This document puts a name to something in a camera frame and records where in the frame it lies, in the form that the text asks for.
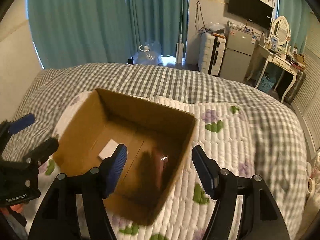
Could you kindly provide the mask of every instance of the white suitcase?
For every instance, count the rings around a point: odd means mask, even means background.
[[[209,75],[218,76],[224,54],[226,39],[210,33],[201,35],[199,70]]]

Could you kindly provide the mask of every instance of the metal screw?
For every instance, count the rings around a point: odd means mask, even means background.
[[[99,168],[94,167],[94,168],[92,168],[92,169],[90,170],[90,172],[91,172],[92,174],[96,174],[96,173],[99,172]]]
[[[262,181],[262,178],[260,175],[254,175],[253,178],[255,181]]]
[[[228,174],[229,174],[229,171],[228,171],[227,169],[221,169],[221,170],[220,170],[220,173],[221,173],[222,175],[228,175]]]
[[[57,176],[57,178],[58,178],[58,180],[62,180],[62,179],[64,179],[66,176],[63,174],[63,173],[60,173],[58,176]]]

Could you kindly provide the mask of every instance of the blue basket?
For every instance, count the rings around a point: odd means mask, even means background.
[[[276,82],[276,79],[274,77],[267,79],[266,75],[264,74],[261,78],[260,84],[258,85],[258,89],[262,92],[268,93],[270,89],[273,87],[273,85],[275,84],[275,82]]]

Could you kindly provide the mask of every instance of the laundry basket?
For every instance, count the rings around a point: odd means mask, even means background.
[[[275,84],[275,82],[276,82],[275,77],[270,77],[268,73],[265,73],[261,78],[260,84],[258,85],[258,89],[262,92],[268,93],[269,90]]]

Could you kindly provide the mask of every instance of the refrigerator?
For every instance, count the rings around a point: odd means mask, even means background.
[[[243,82],[255,42],[256,37],[252,34],[230,28],[220,77]]]

